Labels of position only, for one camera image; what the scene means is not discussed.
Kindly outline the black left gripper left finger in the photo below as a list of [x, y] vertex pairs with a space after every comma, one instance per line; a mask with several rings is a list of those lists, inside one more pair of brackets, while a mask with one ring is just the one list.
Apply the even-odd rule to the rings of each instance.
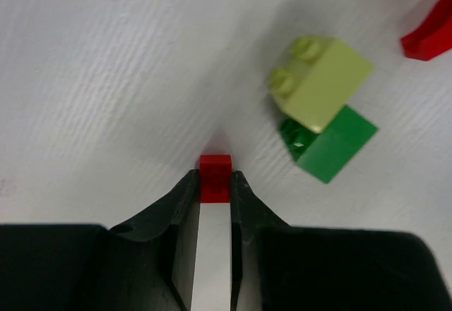
[[197, 170], [113, 228], [3, 224], [2, 310], [188, 310]]

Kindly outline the small red square lego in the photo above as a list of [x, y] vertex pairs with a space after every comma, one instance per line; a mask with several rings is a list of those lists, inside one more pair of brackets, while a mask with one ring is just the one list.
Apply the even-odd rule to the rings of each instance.
[[230, 155], [201, 155], [199, 160], [202, 204], [230, 203], [232, 158]]

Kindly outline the small red sloped lego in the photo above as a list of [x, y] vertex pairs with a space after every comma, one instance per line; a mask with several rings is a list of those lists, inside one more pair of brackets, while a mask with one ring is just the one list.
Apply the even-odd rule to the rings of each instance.
[[451, 0], [439, 0], [421, 25], [400, 39], [409, 59], [430, 61], [451, 49]]

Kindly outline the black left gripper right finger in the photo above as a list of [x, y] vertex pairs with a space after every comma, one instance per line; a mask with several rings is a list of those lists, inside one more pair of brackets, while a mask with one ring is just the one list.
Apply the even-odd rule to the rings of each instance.
[[244, 174], [230, 187], [232, 310], [450, 310], [428, 246], [411, 233], [286, 223]]

